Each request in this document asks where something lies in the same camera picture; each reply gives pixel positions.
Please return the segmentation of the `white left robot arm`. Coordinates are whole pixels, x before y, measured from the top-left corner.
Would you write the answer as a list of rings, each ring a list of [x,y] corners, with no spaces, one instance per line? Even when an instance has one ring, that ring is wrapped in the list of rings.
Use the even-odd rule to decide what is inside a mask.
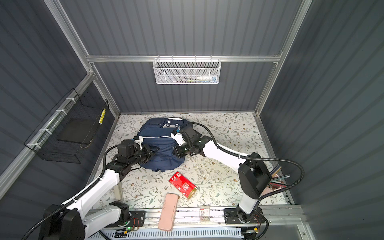
[[[110,224],[126,227],[134,221],[129,206],[117,201],[88,215],[92,206],[132,171],[133,165],[147,163],[159,150],[158,147],[138,144],[133,140],[124,140],[116,147],[125,150],[125,154],[104,164],[101,175],[72,198],[61,205],[51,205],[44,217],[22,238],[26,240],[39,229],[40,240],[84,240]]]

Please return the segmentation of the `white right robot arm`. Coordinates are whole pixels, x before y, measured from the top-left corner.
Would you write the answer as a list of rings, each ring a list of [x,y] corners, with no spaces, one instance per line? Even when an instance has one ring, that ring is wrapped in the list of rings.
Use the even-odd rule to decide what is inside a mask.
[[[305,176],[304,168],[295,161],[261,158],[258,154],[247,155],[220,145],[213,133],[200,123],[188,122],[177,127],[172,131],[171,138],[177,142],[174,155],[178,157],[201,155],[215,159],[238,173],[243,195],[237,206],[237,215],[242,223],[250,222],[262,200],[292,189]],[[264,195],[263,191],[273,180],[273,174],[264,162],[282,162],[294,165],[300,170],[300,176],[292,184]]]

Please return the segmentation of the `navy blue student backpack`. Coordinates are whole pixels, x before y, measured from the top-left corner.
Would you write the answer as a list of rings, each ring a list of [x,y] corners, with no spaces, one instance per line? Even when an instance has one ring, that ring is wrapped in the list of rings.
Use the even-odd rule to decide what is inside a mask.
[[[141,140],[142,145],[148,145],[155,155],[147,163],[140,163],[140,166],[154,172],[165,172],[182,165],[185,157],[174,155],[178,143],[171,137],[171,133],[188,122],[181,118],[152,118],[146,121],[134,140]]]

